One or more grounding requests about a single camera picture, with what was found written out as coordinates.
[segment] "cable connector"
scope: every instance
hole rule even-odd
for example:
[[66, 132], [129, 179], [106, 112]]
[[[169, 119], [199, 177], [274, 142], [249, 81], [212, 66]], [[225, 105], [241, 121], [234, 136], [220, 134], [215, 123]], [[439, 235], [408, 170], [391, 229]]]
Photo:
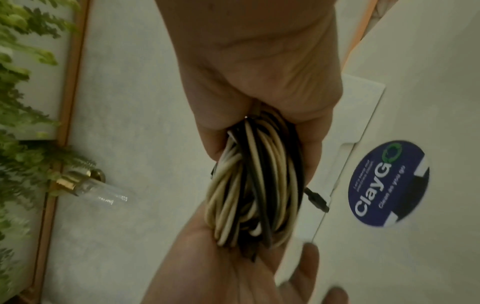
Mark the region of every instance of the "cable connector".
[[327, 206], [327, 202], [320, 196], [320, 194], [305, 188], [304, 193], [308, 196], [308, 200], [321, 211], [328, 213], [330, 208]]

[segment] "round blue sticker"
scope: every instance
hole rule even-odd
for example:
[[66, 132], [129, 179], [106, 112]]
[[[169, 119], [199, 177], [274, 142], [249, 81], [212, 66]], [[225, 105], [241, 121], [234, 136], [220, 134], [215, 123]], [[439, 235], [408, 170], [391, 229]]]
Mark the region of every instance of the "round blue sticker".
[[402, 140], [384, 143], [353, 172], [348, 188], [350, 208], [367, 225], [393, 225], [420, 203], [429, 177], [429, 162], [421, 148]]

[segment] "orange wooden edge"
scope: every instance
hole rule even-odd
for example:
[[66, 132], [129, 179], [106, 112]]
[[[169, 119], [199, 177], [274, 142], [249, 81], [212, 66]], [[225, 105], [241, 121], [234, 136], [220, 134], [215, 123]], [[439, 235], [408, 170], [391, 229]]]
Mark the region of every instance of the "orange wooden edge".
[[343, 69], [345, 64], [347, 63], [347, 60], [350, 57], [350, 53], [352, 50], [359, 44], [360, 40], [364, 37], [365, 31], [367, 30], [367, 27], [369, 25], [370, 19], [372, 18], [372, 14], [374, 13], [375, 7], [377, 6], [379, 0], [370, 0], [370, 3], [368, 4], [367, 9], [365, 10], [365, 13], [358, 24], [358, 27], [356, 29], [355, 35], [353, 36], [353, 39], [350, 43], [350, 47], [348, 49], [348, 55], [346, 56], [345, 60], [341, 64], [341, 68]]
[[[63, 86], [63, 101], [60, 109], [59, 120], [61, 126], [58, 128], [56, 136], [57, 144], [62, 147], [65, 146], [68, 141], [70, 122], [80, 75], [82, 51], [92, 0], [81, 0], [79, 2], [81, 5], [81, 11], [75, 16], [75, 24], [78, 33], [74, 33], [71, 36], [67, 71]], [[53, 166], [53, 170], [61, 171], [61, 169], [62, 166], [60, 164], [55, 164]], [[29, 288], [22, 291], [18, 296], [11, 300], [14, 303], [38, 304], [41, 301], [56, 204], [56, 197], [49, 194], [45, 196], [32, 284]]]

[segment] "hand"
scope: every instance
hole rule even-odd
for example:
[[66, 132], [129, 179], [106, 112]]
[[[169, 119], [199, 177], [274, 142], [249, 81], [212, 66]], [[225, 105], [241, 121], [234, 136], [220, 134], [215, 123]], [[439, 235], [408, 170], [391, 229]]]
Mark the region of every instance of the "hand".
[[309, 182], [342, 95], [334, 0], [156, 1], [209, 156], [259, 100], [296, 125]]
[[[153, 278], [142, 304], [306, 304], [313, 292], [319, 253], [303, 247], [290, 280], [279, 287], [274, 275], [285, 248], [261, 248], [255, 263], [238, 248], [220, 248], [200, 208], [185, 226]], [[332, 288], [322, 304], [347, 304], [341, 288]]]

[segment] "cable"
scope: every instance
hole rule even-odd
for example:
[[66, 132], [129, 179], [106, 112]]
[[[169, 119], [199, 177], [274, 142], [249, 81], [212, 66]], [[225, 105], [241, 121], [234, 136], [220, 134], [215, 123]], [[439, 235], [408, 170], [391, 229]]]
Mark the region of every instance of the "cable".
[[263, 110], [228, 131], [207, 190], [205, 221], [219, 246], [238, 245], [245, 257], [254, 258], [260, 243], [276, 247], [291, 236], [304, 190], [317, 207], [328, 208], [317, 193], [305, 189], [294, 125]]

